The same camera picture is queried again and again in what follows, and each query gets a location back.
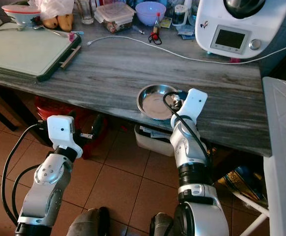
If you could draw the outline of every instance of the storage box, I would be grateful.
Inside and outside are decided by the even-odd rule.
[[[171,143],[166,143],[164,141],[140,134],[139,125],[134,126],[134,132],[139,147],[163,154],[165,156],[174,156],[174,149]]]
[[[135,10],[127,4],[107,4],[96,8],[94,18],[111,33],[130,28]]]

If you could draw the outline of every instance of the white bowl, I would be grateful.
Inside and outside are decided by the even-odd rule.
[[[159,2],[155,1],[144,1],[139,3],[135,10],[139,20],[146,26],[153,26],[156,21],[157,12],[160,13],[159,20],[161,21],[166,12],[166,7]]]
[[[27,5],[5,5],[4,12],[22,27],[33,26],[39,21],[40,11],[36,7]]]

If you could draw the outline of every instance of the kitchen counter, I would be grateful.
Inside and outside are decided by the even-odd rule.
[[[110,36],[97,22],[81,25],[82,50],[66,70],[58,69],[50,80],[36,82],[0,74],[0,85],[18,89],[141,124],[171,130],[170,121],[153,120],[136,105],[138,92],[150,84],[167,84],[176,89],[196,88],[208,94],[198,118],[203,138],[230,148],[270,156],[270,139],[258,65],[222,65],[190,61],[142,43]],[[146,35],[132,29],[115,35],[148,42],[151,28],[137,24]],[[228,62],[207,55],[195,40],[182,40],[174,27],[161,29],[162,48],[187,57]]]

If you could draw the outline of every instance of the metal handle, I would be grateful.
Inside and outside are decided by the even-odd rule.
[[[80,45],[77,46],[76,48],[72,48],[71,50],[73,52],[70,54],[70,56],[64,62],[60,62],[60,64],[61,64],[60,67],[65,70],[67,68],[67,66],[69,65],[69,63],[71,62],[71,60],[78,54],[80,49],[81,49]]]
[[[8,28],[8,29],[0,29],[0,31],[5,31],[5,30],[17,30],[21,31],[23,28]]]

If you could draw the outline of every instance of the white cutting board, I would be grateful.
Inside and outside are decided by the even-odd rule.
[[[286,236],[286,81],[263,78],[272,156],[264,158],[271,236]]]
[[[6,23],[0,29],[17,27],[15,23]],[[0,68],[43,75],[70,44],[68,37],[46,29],[0,31]]]

